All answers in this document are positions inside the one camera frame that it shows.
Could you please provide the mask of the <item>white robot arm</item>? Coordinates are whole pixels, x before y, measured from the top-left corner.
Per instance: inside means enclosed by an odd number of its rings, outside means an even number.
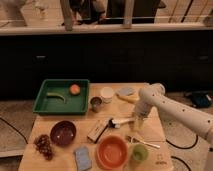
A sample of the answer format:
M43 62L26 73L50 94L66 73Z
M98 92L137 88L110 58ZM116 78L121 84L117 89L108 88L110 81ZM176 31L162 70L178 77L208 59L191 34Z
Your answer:
M165 87L160 83L148 84L138 91L134 113L147 117L153 107L164 111L197 135L213 143L213 115L184 105L165 96Z

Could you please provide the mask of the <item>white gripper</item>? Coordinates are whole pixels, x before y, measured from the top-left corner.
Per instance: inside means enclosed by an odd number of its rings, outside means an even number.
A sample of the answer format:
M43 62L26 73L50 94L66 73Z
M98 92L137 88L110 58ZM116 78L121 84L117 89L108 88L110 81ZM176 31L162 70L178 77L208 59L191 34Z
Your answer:
M152 106L149 104L141 101L136 102L134 107L134 114L137 116L137 118L134 119L132 128L134 132L141 130L143 123L145 122L145 118L149 116L151 109Z

